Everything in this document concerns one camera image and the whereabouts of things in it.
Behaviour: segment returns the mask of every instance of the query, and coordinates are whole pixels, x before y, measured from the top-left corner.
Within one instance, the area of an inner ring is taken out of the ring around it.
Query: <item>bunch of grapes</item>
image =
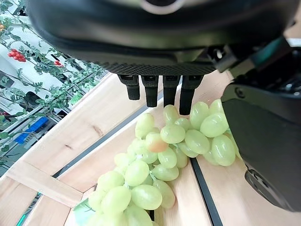
[[[163,114],[161,131],[151,114],[140,116],[136,139],[127,153],[115,156],[116,168],[99,177],[88,199],[95,214],[87,226],[157,226],[147,211],[173,207],[175,195],[166,182],[178,178],[189,157],[202,154],[213,165],[229,166],[239,156],[220,100],[210,107],[196,103],[190,120],[172,105]]]
[[[8,53],[8,56],[13,57],[15,60],[17,60],[19,62],[26,62],[24,55],[22,53],[18,52],[14,48]]]
[[[55,61],[55,65],[58,67],[63,67],[63,65],[61,64],[61,62],[59,60]]]

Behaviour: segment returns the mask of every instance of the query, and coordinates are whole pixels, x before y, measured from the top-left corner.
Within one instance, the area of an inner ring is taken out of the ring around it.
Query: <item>cherry tomato cluster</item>
[[[63,65],[61,64],[61,62],[59,60],[55,61],[55,65],[57,65],[58,67],[63,67]]]
[[[26,62],[24,55],[14,48],[8,53],[8,56],[13,57],[17,61]]]

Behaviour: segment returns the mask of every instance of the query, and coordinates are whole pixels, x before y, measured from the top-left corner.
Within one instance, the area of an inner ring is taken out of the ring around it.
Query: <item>grape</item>
[[[175,196],[170,186],[161,180],[155,180],[153,186],[156,187],[162,194],[161,206],[170,209],[174,206]]]
[[[220,99],[217,99],[211,103],[209,107],[209,113],[224,113],[224,109],[222,108],[222,101]]]
[[[131,193],[132,201],[145,210],[155,210],[162,203],[160,191],[152,185],[139,185]]]
[[[197,130],[188,130],[185,136],[185,143],[193,152],[205,154],[210,149],[210,143],[201,132]]]
[[[131,201],[131,192],[124,186],[111,189],[104,197],[101,207],[106,215],[123,212]]]
[[[151,164],[158,159],[158,153],[146,151],[142,154],[141,160],[147,164]]]
[[[236,156],[237,156],[239,159],[242,160],[243,158],[241,157],[241,155],[240,155],[240,153],[239,153],[239,148],[238,148],[238,146],[237,146],[237,144],[236,144],[236,142],[235,142],[235,139],[234,139],[234,137],[233,137],[231,131],[230,131],[230,132],[226,132],[224,135],[226,135],[226,136],[232,141]]]
[[[168,144],[165,143],[159,133],[151,132],[146,136],[146,148],[151,152],[163,152],[167,149]]]
[[[177,179],[179,176],[179,169],[176,166],[171,169],[167,169],[160,164],[156,166],[151,173],[159,180],[172,181]]]
[[[101,202],[106,192],[102,190],[93,191],[88,198],[88,204],[94,211],[101,211]]]
[[[203,120],[209,115],[208,105],[204,102],[197,102],[190,111],[190,122],[194,129],[199,130]]]
[[[129,226],[152,226],[148,213],[136,205],[131,205],[125,210]]]
[[[108,192],[114,187],[124,185],[124,177],[122,174],[116,171],[109,171],[106,174],[99,177],[97,186]]]
[[[143,181],[142,185],[152,185],[153,183],[154,183],[153,179],[151,178],[150,175],[148,175],[145,181]]]
[[[188,119],[179,118],[174,123],[181,126],[185,131],[192,129],[191,122]]]
[[[154,117],[149,114],[142,114],[136,124],[135,127],[135,135],[137,138],[142,138],[146,136],[151,130],[153,129],[155,125]]]
[[[173,148],[173,151],[174,151],[175,155],[177,156],[176,166],[178,168],[184,168],[188,163],[187,155],[185,155],[178,147]]]
[[[136,160],[128,166],[125,180],[129,186],[138,186],[146,180],[148,174],[148,164],[141,160]]]
[[[126,154],[126,153],[119,153],[115,155],[114,162],[116,166],[128,166],[135,159],[136,157],[134,157],[133,155]]]
[[[104,226],[104,223],[105,223],[104,214],[96,212],[89,218],[85,226]]]
[[[175,106],[167,105],[163,110],[163,116],[166,125],[174,124],[174,122],[179,118],[178,111]]]
[[[116,215],[105,215],[105,223],[103,226],[129,226],[127,217],[124,213],[119,213]]]
[[[206,137],[218,137],[229,128],[225,114],[215,113],[203,121],[200,131]]]
[[[203,157],[204,157],[209,163],[211,163],[212,165],[214,165],[214,166],[218,166],[218,165],[219,165],[219,164],[216,162],[216,160],[214,159],[214,157],[213,157],[211,151],[207,152],[206,154],[203,154]]]
[[[230,166],[235,161],[234,146],[225,135],[213,139],[211,152],[216,162],[222,166]]]
[[[195,158],[198,156],[198,153],[192,151],[189,147],[187,147],[185,143],[179,143],[178,147],[185,155],[187,155],[190,158]]]
[[[168,144],[177,144],[184,140],[185,130],[179,125],[167,125],[161,130],[161,138]]]
[[[174,151],[168,147],[164,152],[158,153],[158,159],[165,168],[173,168],[177,164],[177,156]]]

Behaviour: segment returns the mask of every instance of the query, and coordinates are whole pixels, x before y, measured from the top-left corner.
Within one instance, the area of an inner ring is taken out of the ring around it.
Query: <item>wooden crate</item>
[[[288,37],[298,37],[300,26],[290,30]],[[230,82],[227,73],[214,72],[204,77],[196,89],[193,102],[210,104],[220,98]],[[139,101],[130,101],[126,87],[111,74],[89,92],[60,123],[22,156],[0,179],[0,226],[15,226],[33,198],[40,192],[27,226],[75,226],[72,208],[93,190],[97,178],[113,169],[113,157],[125,152],[134,138],[136,118],[121,128],[95,150],[69,168],[58,178],[52,175],[121,122],[145,105],[141,86]],[[179,103],[177,90],[176,105]],[[163,100],[157,108],[147,109],[162,127]],[[261,198],[244,180],[245,166],[216,167],[198,157],[200,168],[225,226],[300,225],[301,214],[281,210]],[[175,206],[155,213],[160,226],[210,226],[206,204],[199,190],[193,168],[189,164],[171,183],[176,195]]]

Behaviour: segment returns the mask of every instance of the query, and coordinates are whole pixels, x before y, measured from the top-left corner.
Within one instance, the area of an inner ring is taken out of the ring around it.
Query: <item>wooden board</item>
[[[62,226],[70,209],[47,196],[42,196],[29,214],[24,226]]]
[[[301,7],[299,7],[295,17],[296,24],[285,32],[288,38],[301,39]]]
[[[24,161],[17,161],[5,175],[69,207],[74,207],[83,195]]]
[[[0,178],[0,226],[16,226],[37,192],[2,176]]]
[[[195,91],[193,103],[199,100],[211,103],[222,95],[229,81],[230,76],[227,73],[220,74],[213,72],[205,76],[201,86]],[[179,105],[180,89],[181,87],[178,87],[176,106]],[[155,123],[159,128],[164,126],[162,99],[158,103],[158,107],[150,108],[146,112],[150,112],[155,116]],[[127,151],[127,147],[135,138],[136,121],[137,119],[131,121],[95,150],[70,167],[58,179],[81,192],[91,188],[95,185],[100,175],[114,168],[114,156]]]
[[[112,74],[54,126],[21,159],[53,175],[85,151],[97,140],[145,105],[144,87],[141,97],[131,101],[126,86]]]
[[[299,226],[301,213],[273,206],[245,180],[246,167],[236,159],[230,167],[213,166],[202,156],[198,163],[223,226]]]

